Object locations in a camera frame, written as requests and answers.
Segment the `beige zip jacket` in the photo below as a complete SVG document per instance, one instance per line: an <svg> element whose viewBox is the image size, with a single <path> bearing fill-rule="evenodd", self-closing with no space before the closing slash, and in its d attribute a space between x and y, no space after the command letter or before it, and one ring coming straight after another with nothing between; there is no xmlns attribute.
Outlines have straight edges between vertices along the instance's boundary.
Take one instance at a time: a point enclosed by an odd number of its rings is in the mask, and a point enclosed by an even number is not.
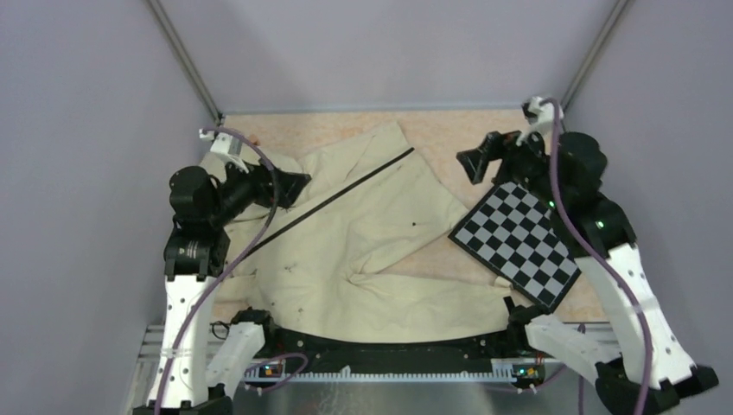
<svg viewBox="0 0 733 415"><path fill-rule="evenodd" d="M265 155L310 180L273 221L253 205L226 226L235 269L216 303L267 310L285 329L344 342L439 342L505 329L506 287L390 272L467 212L397 123L300 158Z"/></svg>

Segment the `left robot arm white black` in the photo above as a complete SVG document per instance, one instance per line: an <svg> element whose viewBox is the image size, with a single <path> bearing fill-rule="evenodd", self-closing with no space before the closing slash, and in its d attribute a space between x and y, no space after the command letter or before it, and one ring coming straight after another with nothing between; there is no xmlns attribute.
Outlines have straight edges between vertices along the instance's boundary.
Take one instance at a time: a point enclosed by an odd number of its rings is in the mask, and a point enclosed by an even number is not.
<svg viewBox="0 0 733 415"><path fill-rule="evenodd" d="M227 261L225 230L252 204L289 208L310 182L306 173L262 163L226 163L220 181L200 166L188 166L169 180L173 229L163 250L166 318L160 360L146 401L135 414L229 414L233 396L254 356L266 357L277 334L246 318L231 325L214 356L208 354L214 297L224 277L243 259Z"/></svg>

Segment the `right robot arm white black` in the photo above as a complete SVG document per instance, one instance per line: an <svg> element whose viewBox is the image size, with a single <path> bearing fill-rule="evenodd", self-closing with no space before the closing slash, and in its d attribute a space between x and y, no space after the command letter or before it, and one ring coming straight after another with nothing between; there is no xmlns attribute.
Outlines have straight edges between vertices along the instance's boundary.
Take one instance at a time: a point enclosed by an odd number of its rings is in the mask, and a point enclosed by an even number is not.
<svg viewBox="0 0 733 415"><path fill-rule="evenodd" d="M489 132L456 160L473 184L499 163L492 188L450 233L531 306L508 308L507 346L561 361L588 381L613 414L661 414L715 388L712 367L679 344L647 281L624 210L601 191L608 160L582 132L563 132L554 150L533 133ZM609 319L617 348L555 316L564 290L585 276Z"/></svg>

